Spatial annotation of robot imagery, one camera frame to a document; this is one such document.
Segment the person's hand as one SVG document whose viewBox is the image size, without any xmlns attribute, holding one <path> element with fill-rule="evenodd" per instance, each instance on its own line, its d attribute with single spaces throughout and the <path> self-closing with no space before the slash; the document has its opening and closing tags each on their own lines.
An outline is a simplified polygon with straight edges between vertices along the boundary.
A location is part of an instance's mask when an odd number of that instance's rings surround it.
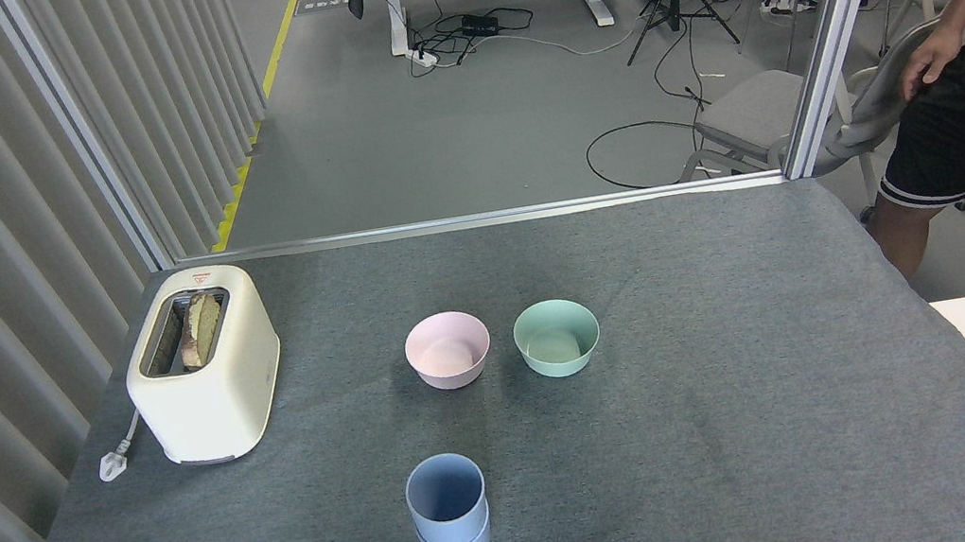
<svg viewBox="0 0 965 542">
<path fill-rule="evenodd" d="M 937 24 L 914 50 L 901 74 L 899 95 L 904 103 L 915 100 L 921 89 L 935 83 L 963 45 L 963 25 Z"/>
</svg>

